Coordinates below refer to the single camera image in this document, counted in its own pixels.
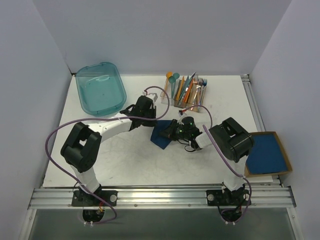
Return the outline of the blue paper napkin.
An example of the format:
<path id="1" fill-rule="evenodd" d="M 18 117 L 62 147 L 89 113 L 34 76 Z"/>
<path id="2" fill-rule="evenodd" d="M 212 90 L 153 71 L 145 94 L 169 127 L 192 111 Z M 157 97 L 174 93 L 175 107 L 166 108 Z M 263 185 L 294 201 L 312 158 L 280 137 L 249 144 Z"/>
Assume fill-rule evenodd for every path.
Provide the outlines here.
<path id="1" fill-rule="evenodd" d="M 162 136 L 161 132 L 170 126 L 172 120 L 158 120 L 156 126 L 153 128 L 150 141 L 164 150 L 173 140 Z"/>

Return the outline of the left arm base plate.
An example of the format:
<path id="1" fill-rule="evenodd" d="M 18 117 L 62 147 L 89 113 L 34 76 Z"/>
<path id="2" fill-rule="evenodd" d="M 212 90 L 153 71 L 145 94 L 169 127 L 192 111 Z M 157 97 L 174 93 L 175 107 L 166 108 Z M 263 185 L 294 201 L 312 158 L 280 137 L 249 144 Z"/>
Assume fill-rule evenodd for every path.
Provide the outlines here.
<path id="1" fill-rule="evenodd" d="M 112 207 L 117 205 L 118 192 L 115 190 L 97 190 L 96 195 Z M 72 207 L 102 207 L 105 205 L 106 204 L 102 203 L 101 200 L 81 189 L 73 192 L 71 201 Z"/>

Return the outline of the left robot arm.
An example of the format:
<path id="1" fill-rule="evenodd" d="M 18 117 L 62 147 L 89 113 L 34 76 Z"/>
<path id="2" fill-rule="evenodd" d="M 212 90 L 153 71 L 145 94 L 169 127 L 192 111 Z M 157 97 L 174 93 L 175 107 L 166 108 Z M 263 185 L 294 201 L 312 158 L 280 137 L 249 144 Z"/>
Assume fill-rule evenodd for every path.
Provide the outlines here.
<path id="1" fill-rule="evenodd" d="M 63 144 L 60 154 L 73 169 L 84 191 L 83 200 L 90 206 L 101 201 L 101 184 L 98 182 L 94 164 L 100 145 L 118 134 L 132 131 L 140 126 L 154 127 L 156 120 L 155 93 L 142 95 L 135 104 L 121 110 L 106 121 L 84 124 L 76 123 Z"/>

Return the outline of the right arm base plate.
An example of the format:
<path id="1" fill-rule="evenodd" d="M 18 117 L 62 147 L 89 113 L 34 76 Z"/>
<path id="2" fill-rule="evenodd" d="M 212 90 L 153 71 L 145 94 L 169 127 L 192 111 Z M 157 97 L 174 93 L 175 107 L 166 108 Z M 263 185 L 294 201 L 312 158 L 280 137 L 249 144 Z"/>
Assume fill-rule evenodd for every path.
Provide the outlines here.
<path id="1" fill-rule="evenodd" d="M 219 207 L 227 207 L 227 206 L 245 206 L 247 204 L 251 205 L 251 200 L 249 200 L 249 191 L 245 190 L 235 190 L 229 191 L 226 189 L 224 192 L 222 190 L 207 190 L 207 205 L 208 206 L 219 206 Z"/>

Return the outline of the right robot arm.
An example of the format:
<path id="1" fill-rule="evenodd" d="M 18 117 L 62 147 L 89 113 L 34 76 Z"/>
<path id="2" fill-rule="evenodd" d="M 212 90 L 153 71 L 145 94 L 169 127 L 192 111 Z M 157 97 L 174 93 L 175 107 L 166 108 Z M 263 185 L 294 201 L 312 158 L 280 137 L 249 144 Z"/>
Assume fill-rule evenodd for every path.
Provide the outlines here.
<path id="1" fill-rule="evenodd" d="M 233 117 L 200 131 L 196 127 L 193 117 L 183 116 L 178 120 L 172 120 L 167 127 L 159 132 L 159 135 L 171 141 L 185 141 L 196 151 L 210 145 L 214 146 L 228 167 L 222 182 L 226 188 L 221 193 L 222 200 L 228 205 L 239 200 L 238 190 L 245 183 L 246 161 L 255 141 L 252 134 Z"/>

